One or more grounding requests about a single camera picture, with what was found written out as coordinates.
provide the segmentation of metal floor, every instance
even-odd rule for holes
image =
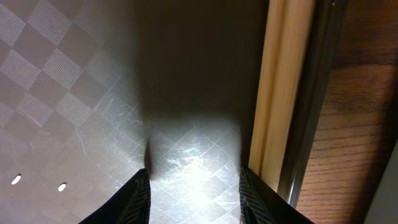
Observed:
[[[0,222],[78,223],[148,148],[151,223],[240,223],[264,12],[263,1],[0,0]]]

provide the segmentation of wood grain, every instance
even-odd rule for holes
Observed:
[[[398,2],[351,0],[297,210],[361,223],[397,137]]]

